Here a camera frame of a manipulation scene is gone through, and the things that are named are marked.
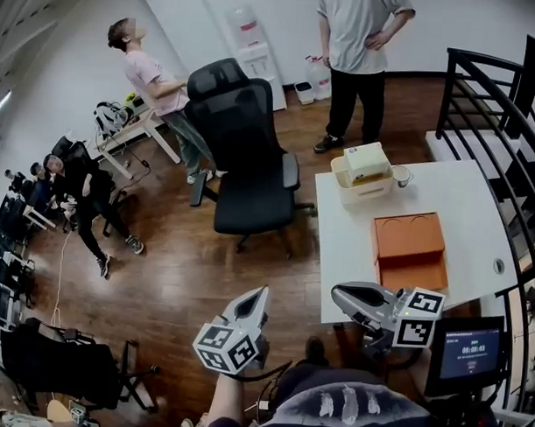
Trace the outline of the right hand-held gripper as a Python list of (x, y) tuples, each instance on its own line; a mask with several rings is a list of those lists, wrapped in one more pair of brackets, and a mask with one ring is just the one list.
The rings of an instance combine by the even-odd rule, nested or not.
[(363, 345), (385, 356), (395, 348), (420, 349), (433, 340), (446, 296), (429, 290), (386, 290), (379, 283), (348, 281), (332, 289), (334, 303), (356, 323), (366, 326)]

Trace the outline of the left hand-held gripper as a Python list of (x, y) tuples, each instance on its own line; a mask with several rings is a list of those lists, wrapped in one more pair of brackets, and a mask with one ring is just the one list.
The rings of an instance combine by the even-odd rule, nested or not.
[(247, 367), (263, 369), (269, 343), (262, 328), (269, 309), (269, 286), (249, 290), (227, 305), (222, 317), (235, 326), (205, 324), (193, 341), (201, 364), (220, 374), (239, 375)]

